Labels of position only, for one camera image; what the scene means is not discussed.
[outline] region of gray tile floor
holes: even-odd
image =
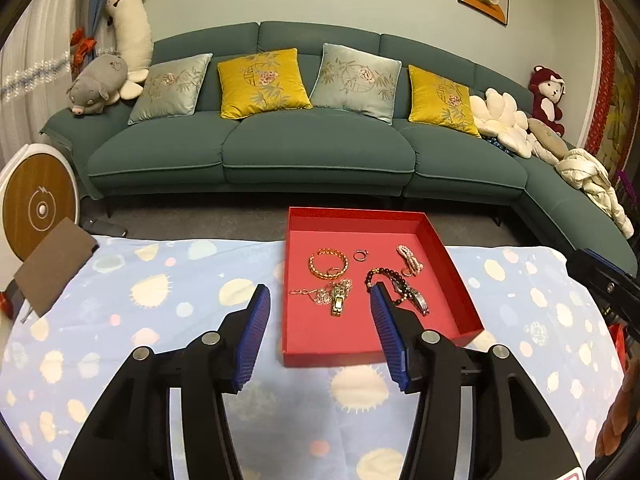
[[[83,216],[109,220],[129,229],[129,238],[177,240],[234,238],[283,240],[287,208],[295,206],[364,209],[398,208],[398,202],[367,196],[317,194],[180,194],[111,198],[109,220],[103,204],[85,198]],[[510,210],[498,227],[493,206],[406,200],[405,210],[424,211],[445,245],[531,246],[538,242]]]

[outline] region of metal screw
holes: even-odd
[[[220,334],[218,332],[207,332],[202,335],[201,341],[205,345],[215,345],[218,341],[220,341]]]
[[[499,359],[506,359],[509,357],[509,349],[506,346],[496,345],[494,346],[494,355]]]
[[[422,340],[425,343],[435,345],[438,341],[440,341],[440,334],[434,332],[433,330],[425,330],[424,332],[422,332]]]
[[[147,357],[149,357],[149,348],[146,346],[139,346],[133,351],[133,358],[136,361],[144,361]]]

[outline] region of light blue throw pillow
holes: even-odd
[[[325,43],[309,100],[319,108],[350,110],[391,124],[401,67],[395,59]]]
[[[198,54],[149,67],[145,89],[131,111],[129,124],[155,117],[193,115],[212,56]]]

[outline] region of embroidered pillow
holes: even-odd
[[[401,66],[395,59],[325,43],[311,104],[359,112],[391,124]]]
[[[212,54],[198,54],[149,67],[145,88],[129,124],[154,117],[193,115]]]
[[[469,88],[409,65],[412,123],[437,124],[480,137],[469,101]]]
[[[313,108],[298,68],[295,48],[259,52],[218,63],[223,119],[260,112]]]

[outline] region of green sofa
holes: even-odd
[[[314,108],[242,121],[220,118],[216,64],[259,51],[296,47],[308,93],[322,44],[335,43],[402,61],[393,125]],[[631,248],[587,197],[537,158],[509,156],[484,140],[407,121],[414,64],[468,86],[511,93],[526,112],[532,94],[500,74],[417,41],[312,23],[242,23],[156,42],[154,63],[210,52],[196,112],[127,126],[130,104],[98,116],[62,110],[42,132],[65,153],[94,199],[193,191],[335,192],[441,198],[512,207],[543,244],[568,254],[590,248],[636,275]]]

